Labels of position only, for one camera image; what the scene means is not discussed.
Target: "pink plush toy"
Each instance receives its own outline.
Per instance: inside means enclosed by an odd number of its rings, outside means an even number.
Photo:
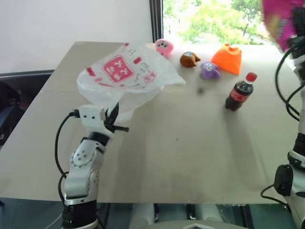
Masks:
[[[173,44],[167,40],[159,39],[156,41],[156,51],[166,58],[169,58],[173,50]]]

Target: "bottle label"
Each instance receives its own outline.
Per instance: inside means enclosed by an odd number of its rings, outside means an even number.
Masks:
[[[231,96],[234,100],[239,101],[239,102],[244,102],[244,101],[246,101],[247,98],[249,97],[248,95],[239,94],[234,88],[233,88],[233,90],[231,91],[230,96]]]

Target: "floor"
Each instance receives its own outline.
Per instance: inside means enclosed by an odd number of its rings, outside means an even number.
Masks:
[[[0,229],[44,229],[62,211],[60,202],[0,198],[5,206],[0,207]],[[105,204],[99,204],[99,216],[105,216]],[[237,207],[218,206],[225,222],[242,225]],[[296,229],[290,214],[280,205],[251,205],[255,229]],[[127,229],[132,204],[111,204],[107,229]],[[161,204],[159,221],[186,219],[185,205]],[[59,229],[61,219],[49,229]]]

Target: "brown plush toy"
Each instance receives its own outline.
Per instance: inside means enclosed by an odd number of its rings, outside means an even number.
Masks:
[[[183,67],[191,68],[196,66],[196,62],[200,61],[201,59],[193,52],[185,52],[182,54],[180,58],[180,64]]]

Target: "white wall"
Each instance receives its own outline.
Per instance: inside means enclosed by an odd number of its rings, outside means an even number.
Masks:
[[[54,69],[75,41],[152,42],[149,0],[0,0],[0,73]]]

